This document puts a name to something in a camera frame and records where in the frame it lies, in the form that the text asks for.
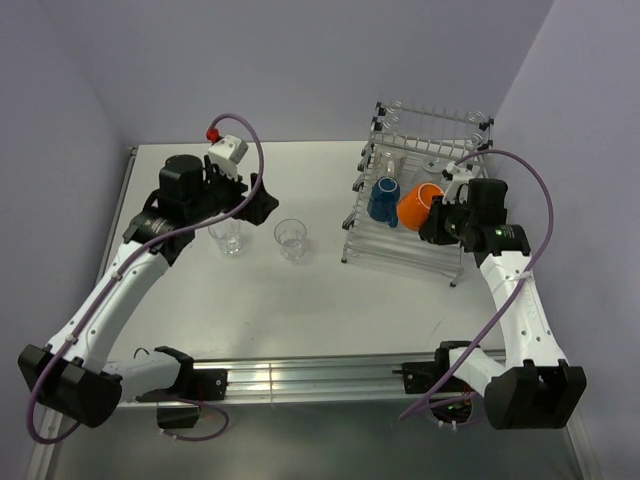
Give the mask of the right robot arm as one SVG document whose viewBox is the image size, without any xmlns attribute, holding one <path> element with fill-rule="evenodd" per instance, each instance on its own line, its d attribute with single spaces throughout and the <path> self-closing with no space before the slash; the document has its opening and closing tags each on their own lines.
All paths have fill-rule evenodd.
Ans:
<svg viewBox="0 0 640 480">
<path fill-rule="evenodd" d="M 584 370 L 568 363 L 551 332 L 526 233 L 507 221 L 507 184 L 472 179 L 464 189 L 463 200 L 434 200 L 420 235 L 437 245 L 458 243 L 473 255 L 500 315 L 505 359 L 490 358 L 476 340 L 445 341 L 436 351 L 429 391 L 466 383 L 483 398 L 498 430 L 561 429 L 586 389 Z"/>
</svg>

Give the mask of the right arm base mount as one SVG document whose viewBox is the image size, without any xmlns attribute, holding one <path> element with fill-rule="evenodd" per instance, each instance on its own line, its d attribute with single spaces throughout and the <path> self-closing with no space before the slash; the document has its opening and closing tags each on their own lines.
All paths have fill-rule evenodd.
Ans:
<svg viewBox="0 0 640 480">
<path fill-rule="evenodd" d="M 466 426 L 474 418 L 474 402 L 483 397 L 504 364 L 468 341 L 444 341 L 430 361 L 405 362 L 394 371 L 402 377 L 407 395 L 422 398 L 400 420 L 426 413 L 436 424 L 451 429 Z"/>
</svg>

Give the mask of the dark blue cup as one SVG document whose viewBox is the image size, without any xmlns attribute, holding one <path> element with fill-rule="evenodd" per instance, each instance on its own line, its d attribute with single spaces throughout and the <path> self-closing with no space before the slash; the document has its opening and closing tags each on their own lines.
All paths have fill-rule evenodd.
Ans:
<svg viewBox="0 0 640 480">
<path fill-rule="evenodd" d="M 372 220 L 396 228 L 399 222 L 397 204 L 400 200 L 400 186 L 389 176 L 379 178 L 373 185 L 367 204 L 367 213 Z"/>
</svg>

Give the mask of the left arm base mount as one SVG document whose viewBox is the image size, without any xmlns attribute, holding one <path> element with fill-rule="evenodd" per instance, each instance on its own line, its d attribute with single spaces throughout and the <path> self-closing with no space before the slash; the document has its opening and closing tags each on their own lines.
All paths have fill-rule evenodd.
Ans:
<svg viewBox="0 0 640 480">
<path fill-rule="evenodd" d="M 135 398 L 143 404 L 170 403 L 183 399 L 178 406 L 157 406 L 156 420 L 161 429 L 187 430 L 196 426 L 202 417 L 218 420 L 221 415 L 201 403 L 212 404 L 226 396 L 228 371 L 225 369 L 197 369 L 186 389 L 179 393 L 155 390 Z"/>
</svg>

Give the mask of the orange plastic mug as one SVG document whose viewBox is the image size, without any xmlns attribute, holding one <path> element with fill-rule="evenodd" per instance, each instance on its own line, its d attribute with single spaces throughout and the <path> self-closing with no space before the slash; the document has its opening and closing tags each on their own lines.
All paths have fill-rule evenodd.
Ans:
<svg viewBox="0 0 640 480">
<path fill-rule="evenodd" d="M 433 199 L 444 191 L 434 183 L 421 183 L 404 196 L 396 207 L 399 222 L 411 231 L 418 231 L 426 222 Z"/>
</svg>

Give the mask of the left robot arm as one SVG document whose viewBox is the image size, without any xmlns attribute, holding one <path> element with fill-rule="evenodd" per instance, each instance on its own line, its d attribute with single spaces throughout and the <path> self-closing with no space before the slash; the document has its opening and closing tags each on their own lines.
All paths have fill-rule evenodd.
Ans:
<svg viewBox="0 0 640 480">
<path fill-rule="evenodd" d="M 44 346 L 18 357 L 30 390 L 27 426 L 37 405 L 78 425 L 102 425 L 123 401 L 151 392 L 183 399 L 195 386 L 194 360 L 161 346 L 142 359 L 111 363 L 109 353 L 155 283 L 172 267 L 195 232 L 229 218 L 263 224 L 279 202 L 258 170 L 245 182 L 234 160 L 212 153 L 174 155 L 158 186 L 123 233 L 111 265 L 74 316 Z"/>
</svg>

